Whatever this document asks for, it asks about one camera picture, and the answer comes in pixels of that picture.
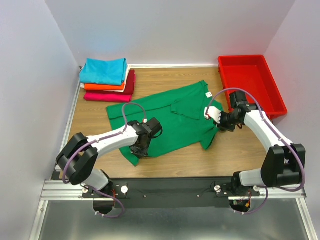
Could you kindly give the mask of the green t shirt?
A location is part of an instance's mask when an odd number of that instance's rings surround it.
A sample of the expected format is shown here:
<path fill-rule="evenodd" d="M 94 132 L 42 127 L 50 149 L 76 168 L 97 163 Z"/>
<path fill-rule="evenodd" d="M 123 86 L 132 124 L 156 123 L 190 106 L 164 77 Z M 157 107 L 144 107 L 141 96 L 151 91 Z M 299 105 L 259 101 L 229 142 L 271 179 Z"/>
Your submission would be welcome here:
<path fill-rule="evenodd" d="M 210 104 L 208 84 L 202 80 L 185 87 L 150 95 L 125 106 L 128 121 L 140 121 L 144 115 L 156 118 L 163 129 L 162 134 L 151 140 L 150 158 L 200 143 L 207 150 L 219 128 L 205 119 L 205 108 Z"/>

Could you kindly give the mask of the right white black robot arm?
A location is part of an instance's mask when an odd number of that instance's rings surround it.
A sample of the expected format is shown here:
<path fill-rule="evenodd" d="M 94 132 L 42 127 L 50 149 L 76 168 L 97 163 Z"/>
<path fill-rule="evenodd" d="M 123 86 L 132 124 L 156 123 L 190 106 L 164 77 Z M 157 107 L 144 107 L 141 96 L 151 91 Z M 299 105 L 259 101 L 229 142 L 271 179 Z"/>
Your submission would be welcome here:
<path fill-rule="evenodd" d="M 306 183 L 306 149 L 286 138 L 269 120 L 258 101 L 249 103 L 249 93 L 240 88 L 231 88 L 229 94 L 231 112 L 218 114 L 217 126 L 223 131 L 233 132 L 236 127 L 247 126 L 266 151 L 261 168 L 238 171 L 233 174 L 230 191 L 241 196 L 248 187 L 278 188 L 297 192 Z"/>

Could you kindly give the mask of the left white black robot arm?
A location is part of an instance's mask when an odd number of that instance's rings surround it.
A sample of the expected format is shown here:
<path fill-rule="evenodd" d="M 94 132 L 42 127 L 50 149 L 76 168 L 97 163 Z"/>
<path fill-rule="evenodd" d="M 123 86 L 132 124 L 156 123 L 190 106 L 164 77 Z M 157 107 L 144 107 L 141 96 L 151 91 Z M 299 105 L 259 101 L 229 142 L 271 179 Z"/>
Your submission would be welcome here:
<path fill-rule="evenodd" d="M 156 118 L 143 122 L 127 121 L 116 130 L 94 136 L 75 134 L 56 158 L 65 184 L 83 184 L 99 197 L 107 197 L 113 189 L 109 176 L 95 169 L 98 158 L 124 147 L 137 158 L 147 157 L 151 141 L 163 133 Z"/>

